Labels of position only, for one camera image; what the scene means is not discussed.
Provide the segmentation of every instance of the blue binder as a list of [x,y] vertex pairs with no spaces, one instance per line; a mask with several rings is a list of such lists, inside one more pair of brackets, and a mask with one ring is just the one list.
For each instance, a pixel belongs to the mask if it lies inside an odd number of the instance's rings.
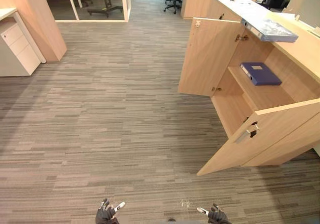
[[240,67],[256,86],[282,83],[264,63],[242,63]]

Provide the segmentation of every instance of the cabinet handle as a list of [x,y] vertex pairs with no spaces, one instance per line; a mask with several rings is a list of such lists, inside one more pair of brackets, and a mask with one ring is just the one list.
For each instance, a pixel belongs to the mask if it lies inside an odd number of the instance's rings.
[[238,137],[236,139],[236,143],[241,142],[245,137],[247,137],[249,135],[250,138],[253,138],[255,135],[257,135],[258,131],[260,130],[260,128],[258,127],[258,122],[253,122],[251,123],[251,126],[246,129],[242,135],[240,137]]

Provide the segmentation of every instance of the floor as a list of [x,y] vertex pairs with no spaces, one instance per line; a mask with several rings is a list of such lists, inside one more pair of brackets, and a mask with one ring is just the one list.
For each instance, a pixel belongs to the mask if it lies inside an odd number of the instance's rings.
[[0,79],[0,223],[92,224],[108,197],[120,223],[319,220],[320,158],[197,171],[227,137],[210,99],[177,93],[190,21],[133,0],[129,23],[59,23],[68,51]]

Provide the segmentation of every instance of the glass partition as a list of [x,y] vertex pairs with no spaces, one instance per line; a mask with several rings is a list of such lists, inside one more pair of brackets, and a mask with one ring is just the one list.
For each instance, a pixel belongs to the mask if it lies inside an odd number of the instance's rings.
[[122,0],[73,0],[80,20],[124,20]]
[[47,0],[55,20],[128,21],[131,0]]

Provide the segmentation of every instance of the drawer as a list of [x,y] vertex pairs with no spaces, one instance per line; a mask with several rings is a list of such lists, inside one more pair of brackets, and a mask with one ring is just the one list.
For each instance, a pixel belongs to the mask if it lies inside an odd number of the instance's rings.
[[40,64],[38,56],[30,45],[27,45],[16,57],[30,75]]
[[15,54],[15,56],[17,56],[28,44],[28,40],[24,35],[22,35],[12,45],[10,45],[10,49]]
[[17,24],[1,34],[2,38],[7,43],[8,46],[13,44],[22,35],[23,33]]

